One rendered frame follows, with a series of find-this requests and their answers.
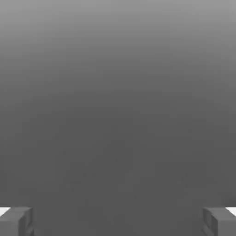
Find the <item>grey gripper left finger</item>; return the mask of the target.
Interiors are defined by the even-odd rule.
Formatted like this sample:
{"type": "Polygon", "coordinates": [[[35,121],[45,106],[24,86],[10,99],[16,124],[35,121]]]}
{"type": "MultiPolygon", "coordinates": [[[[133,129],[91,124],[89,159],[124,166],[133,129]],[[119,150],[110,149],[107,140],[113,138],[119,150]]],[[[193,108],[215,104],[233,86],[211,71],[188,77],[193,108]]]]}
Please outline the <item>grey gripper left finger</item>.
{"type": "Polygon", "coordinates": [[[0,236],[35,236],[34,209],[0,207],[0,236]]]}

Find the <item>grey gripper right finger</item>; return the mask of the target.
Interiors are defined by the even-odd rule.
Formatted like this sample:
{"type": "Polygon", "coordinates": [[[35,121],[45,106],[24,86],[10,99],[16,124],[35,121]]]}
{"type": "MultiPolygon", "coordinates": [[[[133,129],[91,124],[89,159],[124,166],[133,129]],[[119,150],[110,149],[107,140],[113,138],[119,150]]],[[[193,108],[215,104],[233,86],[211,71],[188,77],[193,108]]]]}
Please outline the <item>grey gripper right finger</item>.
{"type": "Polygon", "coordinates": [[[236,236],[236,207],[205,207],[202,217],[204,236],[236,236]]]}

